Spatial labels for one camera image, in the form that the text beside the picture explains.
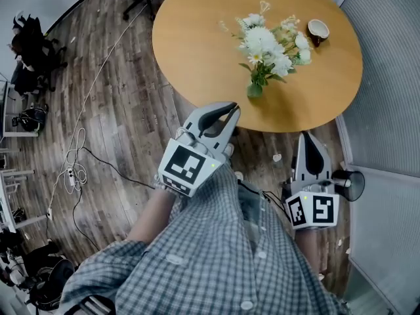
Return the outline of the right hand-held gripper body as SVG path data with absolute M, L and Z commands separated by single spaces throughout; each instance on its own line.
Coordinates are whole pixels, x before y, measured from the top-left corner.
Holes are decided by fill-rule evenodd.
M 337 225 L 339 195 L 330 181 L 290 184 L 291 196 L 285 200 L 292 229 L 331 228 Z

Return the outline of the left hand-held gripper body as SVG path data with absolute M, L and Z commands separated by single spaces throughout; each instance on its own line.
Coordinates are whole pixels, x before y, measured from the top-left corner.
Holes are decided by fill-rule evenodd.
M 204 131 L 195 137 L 185 128 L 168 142 L 158 167 L 158 181 L 191 198 L 225 163 L 225 134 Z

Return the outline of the pale green ribbed vase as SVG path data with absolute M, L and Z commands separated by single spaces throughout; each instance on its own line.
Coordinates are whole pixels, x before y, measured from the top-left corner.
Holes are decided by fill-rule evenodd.
M 263 93 L 264 80 L 263 79 L 250 79 L 247 86 L 247 96 L 249 98 L 258 98 Z

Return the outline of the white flowers bunch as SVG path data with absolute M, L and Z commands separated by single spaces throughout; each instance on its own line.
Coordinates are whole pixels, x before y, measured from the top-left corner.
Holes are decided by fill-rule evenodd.
M 236 18 L 239 33 L 231 36 L 240 40 L 238 49 L 246 55 L 248 62 L 240 65 L 251 74 L 251 86 L 263 88 L 270 79 L 285 81 L 285 77 L 296 72 L 296 66 L 312 62 L 312 48 L 307 36 L 298 26 L 300 20 L 293 14 L 274 28 L 268 28 L 264 14 L 270 3 L 259 2 L 258 13 L 245 18 Z

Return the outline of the person's right forearm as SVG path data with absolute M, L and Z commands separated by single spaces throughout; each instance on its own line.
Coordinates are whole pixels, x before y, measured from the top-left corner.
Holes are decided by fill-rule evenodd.
M 316 275 L 320 271 L 320 256 L 318 252 L 318 231 L 302 229 L 295 232 L 295 242 Z

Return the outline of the person's left forearm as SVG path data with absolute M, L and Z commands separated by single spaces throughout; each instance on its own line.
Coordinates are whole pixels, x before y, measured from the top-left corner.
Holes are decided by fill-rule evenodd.
M 144 210 L 127 236 L 128 241 L 152 243 L 166 228 L 176 200 L 176 195 L 166 190 L 154 190 Z

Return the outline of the black mesh waste bin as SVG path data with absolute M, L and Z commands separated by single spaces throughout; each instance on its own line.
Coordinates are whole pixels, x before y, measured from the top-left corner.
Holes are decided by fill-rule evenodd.
M 331 179 L 335 193 L 349 202 L 358 200 L 365 188 L 365 178 L 360 171 L 336 170 Z

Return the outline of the person's grey trousers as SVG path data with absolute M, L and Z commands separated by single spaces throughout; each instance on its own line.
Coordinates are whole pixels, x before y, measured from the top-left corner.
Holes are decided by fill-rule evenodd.
M 243 224 L 250 244 L 255 247 L 260 239 L 260 194 L 238 180 L 238 198 L 243 214 Z

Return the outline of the round wooden table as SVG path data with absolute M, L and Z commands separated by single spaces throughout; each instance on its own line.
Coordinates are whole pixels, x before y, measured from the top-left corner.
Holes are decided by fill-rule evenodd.
M 238 49 L 236 18 L 270 4 L 266 23 L 274 27 L 295 15 L 299 29 L 322 21 L 329 37 L 284 81 L 272 80 L 249 98 L 251 80 Z M 345 13 L 332 0 L 164 0 L 153 25 L 152 45 L 160 70 L 186 100 L 201 107 L 232 101 L 241 108 L 240 127 L 290 133 L 319 127 L 353 101 L 362 80 L 362 53 Z

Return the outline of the person's checked shirt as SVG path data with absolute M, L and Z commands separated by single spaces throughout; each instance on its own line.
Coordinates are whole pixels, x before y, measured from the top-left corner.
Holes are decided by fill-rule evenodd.
M 246 185 L 261 197 L 257 246 L 237 177 L 223 165 L 192 198 L 175 201 L 152 243 L 117 241 L 86 259 L 64 287 L 59 314 L 104 301 L 116 315 L 345 315 L 272 206 Z

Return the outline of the brown coconut shell bowl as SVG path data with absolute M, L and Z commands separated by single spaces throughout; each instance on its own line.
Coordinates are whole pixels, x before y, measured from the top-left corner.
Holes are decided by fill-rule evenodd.
M 319 47 L 329 37 L 329 28 L 321 20 L 312 19 L 307 24 L 307 34 L 315 47 Z

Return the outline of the white desk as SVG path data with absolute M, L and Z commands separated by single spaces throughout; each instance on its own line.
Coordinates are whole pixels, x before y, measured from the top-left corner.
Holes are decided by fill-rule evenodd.
M 27 104 L 8 81 L 0 80 L 0 141 L 4 138 L 38 137 L 39 133 L 27 132 L 20 125 L 13 126 L 12 119 L 24 110 Z

